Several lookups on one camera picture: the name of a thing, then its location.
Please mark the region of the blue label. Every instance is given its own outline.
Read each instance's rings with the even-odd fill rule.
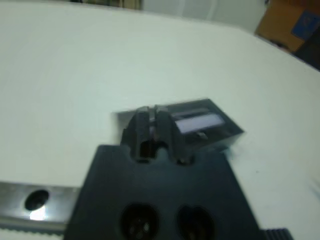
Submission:
[[[304,11],[296,22],[291,33],[298,38],[307,40],[320,27],[320,15]]]

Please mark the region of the white table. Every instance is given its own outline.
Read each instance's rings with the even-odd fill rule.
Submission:
[[[0,36],[0,181],[80,187],[113,112],[210,98],[246,131],[230,163],[260,226],[319,239],[316,70],[240,29],[88,5],[1,2]]]

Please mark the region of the cardboard box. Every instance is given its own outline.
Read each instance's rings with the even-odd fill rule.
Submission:
[[[295,52],[320,27],[317,0],[272,0],[256,34]]]

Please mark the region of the white wall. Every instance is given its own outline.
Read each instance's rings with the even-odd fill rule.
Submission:
[[[266,7],[264,0],[144,0],[145,11],[217,21],[254,32]]]
[[[253,33],[267,9],[264,2],[264,0],[218,0],[217,10],[211,20],[240,26]]]

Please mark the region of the metal bar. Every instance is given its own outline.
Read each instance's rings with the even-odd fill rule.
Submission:
[[[63,234],[80,188],[0,182],[0,228]]]

